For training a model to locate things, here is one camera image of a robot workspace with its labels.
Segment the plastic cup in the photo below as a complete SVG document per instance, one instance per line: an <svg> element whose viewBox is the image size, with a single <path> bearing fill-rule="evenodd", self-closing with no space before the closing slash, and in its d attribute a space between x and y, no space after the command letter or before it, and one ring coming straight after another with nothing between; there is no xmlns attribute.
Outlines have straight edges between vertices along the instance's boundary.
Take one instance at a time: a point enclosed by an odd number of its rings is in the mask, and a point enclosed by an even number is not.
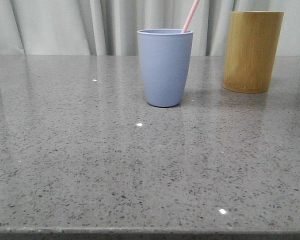
<svg viewBox="0 0 300 240"><path fill-rule="evenodd" d="M188 76L193 31L146 29L137 32L146 101L156 107L181 102Z"/></svg>

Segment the yellow cylinder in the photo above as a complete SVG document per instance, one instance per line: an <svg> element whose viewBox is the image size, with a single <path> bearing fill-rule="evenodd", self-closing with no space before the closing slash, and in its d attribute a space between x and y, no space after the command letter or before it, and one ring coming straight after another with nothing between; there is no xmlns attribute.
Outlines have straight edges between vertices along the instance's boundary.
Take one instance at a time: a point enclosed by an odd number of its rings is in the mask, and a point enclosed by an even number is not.
<svg viewBox="0 0 300 240"><path fill-rule="evenodd" d="M281 23L278 11L232 11L227 36L222 86L240 93L269 88Z"/></svg>

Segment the pink straw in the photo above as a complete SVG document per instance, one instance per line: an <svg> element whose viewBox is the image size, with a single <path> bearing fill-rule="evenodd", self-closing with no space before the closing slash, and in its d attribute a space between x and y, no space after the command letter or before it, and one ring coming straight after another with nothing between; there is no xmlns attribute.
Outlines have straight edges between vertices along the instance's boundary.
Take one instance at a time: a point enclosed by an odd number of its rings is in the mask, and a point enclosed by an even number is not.
<svg viewBox="0 0 300 240"><path fill-rule="evenodd" d="M198 4L199 4L199 1L200 1L200 0L194 0L194 1L193 1L191 10L190 10L190 12L189 12L189 15L188 15L188 17L186 18L185 24L184 24L184 26L183 26L183 28L182 28L182 31L181 31L182 34L184 34L184 33L187 31L187 29L188 29L188 27L189 27L189 24L190 24L190 22L191 22L191 19L192 19L194 13L195 13L195 10L196 10L196 8L197 8L197 6L198 6Z"/></svg>

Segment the white curtain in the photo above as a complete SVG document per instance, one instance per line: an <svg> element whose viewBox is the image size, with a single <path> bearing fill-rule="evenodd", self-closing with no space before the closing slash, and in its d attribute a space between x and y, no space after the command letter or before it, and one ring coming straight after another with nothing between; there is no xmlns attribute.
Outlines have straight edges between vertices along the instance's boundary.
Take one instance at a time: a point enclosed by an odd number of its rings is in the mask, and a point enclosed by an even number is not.
<svg viewBox="0 0 300 240"><path fill-rule="evenodd" d="M140 29L182 28L193 0L0 0L0 54L136 55ZM300 0L201 0L193 56L223 56L231 11L284 12L279 56L300 56Z"/></svg>

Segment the speckled granite surface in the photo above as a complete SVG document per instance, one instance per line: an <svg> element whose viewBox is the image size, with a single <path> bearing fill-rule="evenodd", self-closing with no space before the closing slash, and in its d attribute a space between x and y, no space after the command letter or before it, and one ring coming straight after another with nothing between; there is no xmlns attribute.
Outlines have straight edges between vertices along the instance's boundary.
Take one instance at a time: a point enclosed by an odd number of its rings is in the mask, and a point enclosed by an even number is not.
<svg viewBox="0 0 300 240"><path fill-rule="evenodd" d="M300 239L300 57L261 94L223 60L158 108L135 56L0 56L0 239Z"/></svg>

